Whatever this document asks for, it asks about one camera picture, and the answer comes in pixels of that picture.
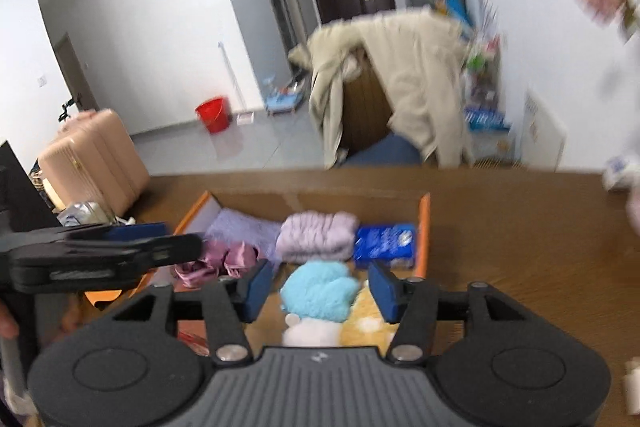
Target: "silver screw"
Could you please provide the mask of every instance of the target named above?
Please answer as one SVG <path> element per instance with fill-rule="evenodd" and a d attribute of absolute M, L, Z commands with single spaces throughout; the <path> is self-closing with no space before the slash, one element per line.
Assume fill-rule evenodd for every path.
<path fill-rule="evenodd" d="M 403 344 L 402 346 L 394 347 L 391 350 L 391 355 L 398 362 L 415 362 L 422 357 L 422 350 L 418 346 Z"/>
<path fill-rule="evenodd" d="M 226 346 L 222 346 L 216 351 L 216 356 L 223 362 L 240 362 L 248 354 L 249 351 L 247 351 L 246 347 L 238 344 L 226 344 Z"/>

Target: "beige jacket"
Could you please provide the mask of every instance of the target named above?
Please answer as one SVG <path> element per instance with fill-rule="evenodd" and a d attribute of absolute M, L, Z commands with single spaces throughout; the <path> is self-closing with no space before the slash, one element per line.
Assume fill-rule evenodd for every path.
<path fill-rule="evenodd" d="M 464 122 L 460 70 L 462 26 L 431 9 L 408 9 L 335 22 L 318 28 L 292 60 L 308 53 L 314 72 L 309 112 L 322 134 L 324 163 L 332 167 L 342 138 L 343 63 L 362 45 L 394 112 L 389 128 L 442 167 L 471 158 Z"/>

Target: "red object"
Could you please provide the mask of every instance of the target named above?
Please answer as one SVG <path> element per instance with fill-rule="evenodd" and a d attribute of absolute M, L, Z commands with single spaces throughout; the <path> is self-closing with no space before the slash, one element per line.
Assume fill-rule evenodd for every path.
<path fill-rule="evenodd" d="M 224 131 L 229 127 L 229 117 L 226 114 L 226 100 L 222 97 L 212 98 L 196 107 L 196 113 L 211 134 Z"/>

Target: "brown tabletop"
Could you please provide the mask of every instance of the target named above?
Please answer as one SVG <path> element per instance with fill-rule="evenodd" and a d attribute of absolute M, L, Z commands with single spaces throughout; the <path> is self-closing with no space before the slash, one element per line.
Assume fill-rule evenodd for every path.
<path fill-rule="evenodd" d="M 596 349 L 612 386 L 598 425 L 626 415 L 624 364 L 640 357 L 640 238 L 626 194 L 600 177 L 527 171 L 419 168 L 235 172 L 153 178 L 133 209 L 174 227 L 204 190 L 430 192 L 429 275 L 446 289 L 484 280 Z"/>

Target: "suitcase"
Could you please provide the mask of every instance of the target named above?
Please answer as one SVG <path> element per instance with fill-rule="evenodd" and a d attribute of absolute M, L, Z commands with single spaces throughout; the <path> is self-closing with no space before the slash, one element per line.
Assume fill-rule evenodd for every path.
<path fill-rule="evenodd" d="M 96 201 L 116 216 L 124 215 L 149 182 L 122 120 L 110 109 L 65 123 L 38 161 L 63 203 Z"/>

